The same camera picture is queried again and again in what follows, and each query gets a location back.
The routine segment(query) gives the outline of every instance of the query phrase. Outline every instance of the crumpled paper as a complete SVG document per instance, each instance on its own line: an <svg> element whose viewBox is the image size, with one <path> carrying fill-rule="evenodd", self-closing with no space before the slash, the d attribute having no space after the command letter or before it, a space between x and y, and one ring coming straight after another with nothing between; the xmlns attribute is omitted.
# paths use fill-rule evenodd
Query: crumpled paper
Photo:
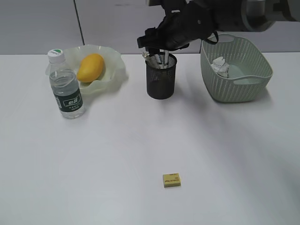
<svg viewBox="0 0 300 225"><path fill-rule="evenodd" d="M213 60L212 69L219 74L220 76L224 78L228 78L228 72L229 72L229 64L225 62L224 57L219 57L215 60Z"/></svg>

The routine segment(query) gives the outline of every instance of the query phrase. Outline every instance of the robotic arm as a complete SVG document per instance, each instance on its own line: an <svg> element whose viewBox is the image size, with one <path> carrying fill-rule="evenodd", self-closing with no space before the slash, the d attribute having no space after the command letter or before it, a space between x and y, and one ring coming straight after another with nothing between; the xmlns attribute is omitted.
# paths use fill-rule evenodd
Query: robotic arm
<svg viewBox="0 0 300 225"><path fill-rule="evenodd" d="M262 32L276 21L300 21L300 0L146 0L148 6L161 5L165 17L157 28L149 28L138 38L139 48L149 52L176 51L217 31Z"/></svg>

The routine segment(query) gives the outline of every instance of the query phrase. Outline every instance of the mango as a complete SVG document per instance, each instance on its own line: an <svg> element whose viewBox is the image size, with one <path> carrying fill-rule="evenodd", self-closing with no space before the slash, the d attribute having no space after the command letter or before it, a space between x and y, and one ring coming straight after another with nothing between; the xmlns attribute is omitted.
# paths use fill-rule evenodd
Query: mango
<svg viewBox="0 0 300 225"><path fill-rule="evenodd" d="M83 83L90 83L97 80L103 71L104 63L101 55L96 53L88 55L81 61L77 80Z"/></svg>

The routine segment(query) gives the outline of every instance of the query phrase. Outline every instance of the white bottle cap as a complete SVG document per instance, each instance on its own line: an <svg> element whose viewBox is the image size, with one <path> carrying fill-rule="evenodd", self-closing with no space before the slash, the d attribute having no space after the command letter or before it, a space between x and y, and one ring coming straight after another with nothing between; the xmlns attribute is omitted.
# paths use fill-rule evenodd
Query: white bottle cap
<svg viewBox="0 0 300 225"><path fill-rule="evenodd" d="M49 62L56 64L56 63L63 63L65 59L65 54L61 49L53 49L48 52Z"/></svg>

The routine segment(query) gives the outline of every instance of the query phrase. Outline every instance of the mesh pencil cup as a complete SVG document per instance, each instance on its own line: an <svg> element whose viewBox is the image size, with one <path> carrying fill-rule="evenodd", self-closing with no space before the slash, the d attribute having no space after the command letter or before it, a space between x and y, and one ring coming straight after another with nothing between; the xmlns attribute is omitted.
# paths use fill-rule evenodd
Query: mesh pencil cup
<svg viewBox="0 0 300 225"><path fill-rule="evenodd" d="M161 61L165 60L165 55L160 53L150 56L151 64L146 61L147 93L154 99L167 99L174 93L177 59L170 54L168 63L163 68L156 57L160 57Z"/></svg>

